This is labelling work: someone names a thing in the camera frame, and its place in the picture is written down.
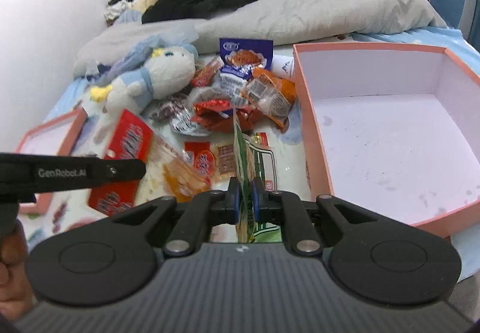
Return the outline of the person's left hand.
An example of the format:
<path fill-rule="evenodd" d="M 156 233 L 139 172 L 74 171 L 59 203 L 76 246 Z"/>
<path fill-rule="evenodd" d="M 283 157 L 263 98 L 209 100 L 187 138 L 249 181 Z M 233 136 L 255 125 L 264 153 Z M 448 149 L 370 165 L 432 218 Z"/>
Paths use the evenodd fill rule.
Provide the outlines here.
<path fill-rule="evenodd" d="M 25 273 L 28 247 L 20 221 L 1 242 L 1 315 L 15 321 L 32 309 L 34 295 Z"/>

